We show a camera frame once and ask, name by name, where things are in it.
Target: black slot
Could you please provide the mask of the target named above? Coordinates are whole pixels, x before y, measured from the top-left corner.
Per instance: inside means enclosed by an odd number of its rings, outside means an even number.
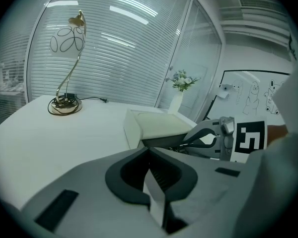
[[[124,202],[150,207],[150,198],[143,193],[149,168],[166,202],[186,198],[198,181],[192,167],[155,148],[144,147],[109,167],[105,174],[107,187]]]
[[[41,227],[53,232],[77,196],[78,193],[75,191],[63,190],[39,217],[37,217],[35,222]]]
[[[215,172],[228,175],[231,177],[238,177],[240,171],[232,170],[232,169],[226,169],[226,168],[217,168],[215,169]]]

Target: bouquet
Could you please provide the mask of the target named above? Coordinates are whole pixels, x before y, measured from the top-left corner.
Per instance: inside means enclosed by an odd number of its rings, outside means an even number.
[[[173,75],[173,78],[168,78],[173,82],[173,88],[178,88],[180,92],[188,90],[188,88],[197,82],[200,78],[192,78],[187,76],[185,70],[180,70]]]

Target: window blinds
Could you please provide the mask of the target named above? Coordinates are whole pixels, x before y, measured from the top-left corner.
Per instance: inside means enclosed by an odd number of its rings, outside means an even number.
[[[25,105],[25,53],[45,2],[16,0],[0,21],[0,124]]]
[[[52,57],[49,42],[78,10],[86,45],[68,85],[80,98],[154,106],[189,0],[52,0],[31,44],[29,98],[54,95],[74,59]]]
[[[184,27],[179,50],[172,61],[173,70],[168,73],[172,78],[178,70],[185,70],[188,76],[201,78],[184,92],[179,112],[195,120],[206,98],[216,72],[221,51],[221,41],[215,28],[197,0],[192,7]],[[160,108],[168,109],[177,89],[172,82],[164,83]]]

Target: gold lamp stand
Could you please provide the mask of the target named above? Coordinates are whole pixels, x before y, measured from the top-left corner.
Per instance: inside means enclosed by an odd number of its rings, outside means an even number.
[[[79,15],[77,17],[69,19],[69,23],[77,26],[79,29],[80,29],[80,27],[83,26],[84,27],[83,38],[86,37],[86,20],[85,20],[83,12],[81,10],[79,10]],[[70,77],[72,75],[72,72],[74,71],[74,69],[79,61],[81,51],[77,57],[77,60],[74,64],[73,68],[71,69],[71,71],[68,73],[66,78],[62,81],[62,83],[58,86],[58,88],[56,90],[56,97],[51,102],[51,111],[52,112],[50,112],[50,113],[53,115],[65,116],[65,115],[69,115],[72,113],[76,113],[76,112],[80,111],[82,108],[82,102],[80,99],[78,99],[75,96],[67,95],[68,83],[69,83]],[[66,81],[67,81],[66,94],[64,96],[59,96],[60,89]]]

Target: white desk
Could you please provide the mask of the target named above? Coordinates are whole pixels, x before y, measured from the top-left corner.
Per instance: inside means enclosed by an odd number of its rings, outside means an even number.
[[[47,112],[53,96],[41,96],[0,125],[0,198],[18,209],[71,168],[129,149],[123,121],[127,109],[165,110],[84,100],[65,117]],[[177,115],[194,127],[196,124]]]

